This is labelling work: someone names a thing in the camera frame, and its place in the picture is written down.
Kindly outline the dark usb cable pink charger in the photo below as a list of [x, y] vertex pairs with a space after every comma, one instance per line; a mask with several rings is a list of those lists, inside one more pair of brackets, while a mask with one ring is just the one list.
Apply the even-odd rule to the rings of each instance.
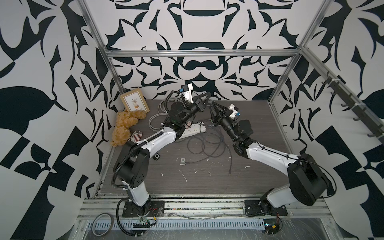
[[233, 154], [229, 145], [225, 142], [224, 134], [219, 128], [208, 123], [209, 119], [198, 120], [196, 122], [198, 133], [192, 137], [187, 137], [187, 150], [198, 160], [187, 161], [187, 164], [197, 164], [199, 162], [209, 162], [212, 159], [232, 160]]

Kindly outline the black mp3 player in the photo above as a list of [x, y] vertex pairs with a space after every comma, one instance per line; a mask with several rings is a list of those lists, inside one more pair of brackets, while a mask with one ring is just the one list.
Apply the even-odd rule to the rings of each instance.
[[160, 157], [161, 157], [160, 154], [155, 154], [155, 155], [153, 156], [153, 160], [154, 160], [154, 161], [157, 161]]

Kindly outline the dark usb cable yellow charger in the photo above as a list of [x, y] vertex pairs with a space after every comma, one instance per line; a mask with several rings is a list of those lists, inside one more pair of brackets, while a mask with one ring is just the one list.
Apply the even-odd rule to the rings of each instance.
[[216, 145], [214, 145], [214, 142], [216, 142], [218, 139], [214, 137], [214, 135], [211, 132], [208, 133], [200, 133], [197, 135], [194, 135], [192, 137], [184, 138], [181, 140], [176, 141], [176, 143], [186, 143], [186, 147], [188, 152], [191, 155], [199, 155], [202, 157], [199, 160], [195, 161], [187, 161], [186, 165], [191, 164], [197, 164], [203, 161], [209, 161], [212, 157], [210, 154], [215, 150]]

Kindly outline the dark usb cable green charger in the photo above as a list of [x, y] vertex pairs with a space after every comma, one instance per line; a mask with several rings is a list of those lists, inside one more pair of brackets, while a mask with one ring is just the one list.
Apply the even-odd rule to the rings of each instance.
[[214, 126], [210, 126], [210, 131], [216, 137], [218, 140], [214, 142], [214, 145], [216, 145], [215, 150], [210, 154], [212, 158], [221, 158], [225, 153], [228, 153], [228, 159], [230, 161], [228, 174], [232, 174], [232, 166], [233, 166], [233, 155], [232, 151], [230, 150], [229, 145], [225, 142], [225, 137], [222, 134], [221, 130]]

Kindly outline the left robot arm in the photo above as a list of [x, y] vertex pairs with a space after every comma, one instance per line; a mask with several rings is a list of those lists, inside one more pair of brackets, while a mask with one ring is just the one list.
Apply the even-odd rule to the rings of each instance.
[[116, 162], [111, 185], [114, 189], [122, 189], [129, 195], [119, 200], [116, 208], [116, 220], [121, 231], [131, 237], [143, 235], [141, 232], [129, 232], [119, 218], [121, 203], [133, 208], [133, 213], [144, 217], [150, 213], [151, 196], [145, 186], [150, 158], [165, 146], [174, 143], [184, 133], [185, 124], [198, 112], [203, 112], [208, 106], [210, 93], [192, 96], [191, 91], [171, 91], [164, 100], [167, 112], [162, 128], [152, 136], [137, 143], [128, 143], [128, 152]]

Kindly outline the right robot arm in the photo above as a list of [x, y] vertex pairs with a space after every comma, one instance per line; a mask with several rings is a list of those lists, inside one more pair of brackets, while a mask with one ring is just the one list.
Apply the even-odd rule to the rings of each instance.
[[237, 108], [226, 108], [216, 102], [210, 107], [214, 126], [221, 126], [233, 141], [235, 152], [246, 159], [258, 161], [286, 175], [289, 183], [280, 188], [272, 188], [260, 199], [256, 213], [252, 216], [277, 215], [286, 205], [299, 202], [312, 206], [330, 187], [334, 180], [330, 173], [319, 166], [311, 155], [301, 156], [284, 153], [253, 140], [250, 121], [237, 122]]

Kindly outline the white power strip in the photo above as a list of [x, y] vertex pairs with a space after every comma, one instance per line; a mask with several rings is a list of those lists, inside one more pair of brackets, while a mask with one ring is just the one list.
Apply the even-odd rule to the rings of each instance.
[[180, 139], [192, 137], [194, 135], [200, 134], [200, 133], [205, 133], [206, 132], [206, 127], [203, 125], [202, 122], [192, 124], [191, 127], [186, 128], [180, 137]]

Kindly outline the framed plant picture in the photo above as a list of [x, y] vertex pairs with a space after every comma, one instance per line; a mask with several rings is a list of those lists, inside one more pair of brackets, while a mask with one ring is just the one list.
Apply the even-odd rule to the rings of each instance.
[[128, 112], [144, 111], [149, 113], [149, 106], [140, 88], [136, 88], [120, 95], [120, 99]]

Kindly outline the tan teddy bear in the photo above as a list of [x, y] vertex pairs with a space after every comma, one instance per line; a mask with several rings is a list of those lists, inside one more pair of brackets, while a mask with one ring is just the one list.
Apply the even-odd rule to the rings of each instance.
[[122, 111], [117, 113], [116, 125], [112, 134], [113, 147], [124, 145], [131, 137], [130, 127], [147, 117], [144, 111]]

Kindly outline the tape roll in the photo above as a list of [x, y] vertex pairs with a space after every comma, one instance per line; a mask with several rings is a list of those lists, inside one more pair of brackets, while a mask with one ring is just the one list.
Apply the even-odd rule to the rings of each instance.
[[114, 224], [114, 217], [111, 214], [99, 214], [91, 224], [91, 233], [95, 237], [103, 237], [113, 229]]

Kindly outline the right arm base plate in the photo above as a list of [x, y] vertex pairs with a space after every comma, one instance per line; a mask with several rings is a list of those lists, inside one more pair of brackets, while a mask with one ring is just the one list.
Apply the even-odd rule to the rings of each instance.
[[285, 206], [275, 208], [269, 202], [261, 200], [245, 200], [245, 215], [247, 217], [275, 216], [286, 217], [288, 211]]

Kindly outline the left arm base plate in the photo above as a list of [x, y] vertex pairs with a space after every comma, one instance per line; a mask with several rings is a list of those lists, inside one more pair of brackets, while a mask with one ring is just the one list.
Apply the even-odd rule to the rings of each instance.
[[128, 202], [124, 205], [122, 216], [124, 218], [157, 217], [163, 214], [164, 208], [164, 201], [147, 201], [141, 207]]

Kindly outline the black wall hook rack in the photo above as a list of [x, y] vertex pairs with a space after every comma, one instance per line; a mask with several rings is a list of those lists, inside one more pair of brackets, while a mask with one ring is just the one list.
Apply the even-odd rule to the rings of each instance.
[[362, 122], [369, 130], [369, 138], [376, 138], [384, 144], [384, 122], [365, 104], [352, 90], [350, 90], [342, 80], [335, 78], [330, 71], [326, 73], [327, 79], [322, 85], [331, 88], [332, 96], [338, 96], [343, 103], [341, 107], [351, 110], [355, 114], [353, 120]]

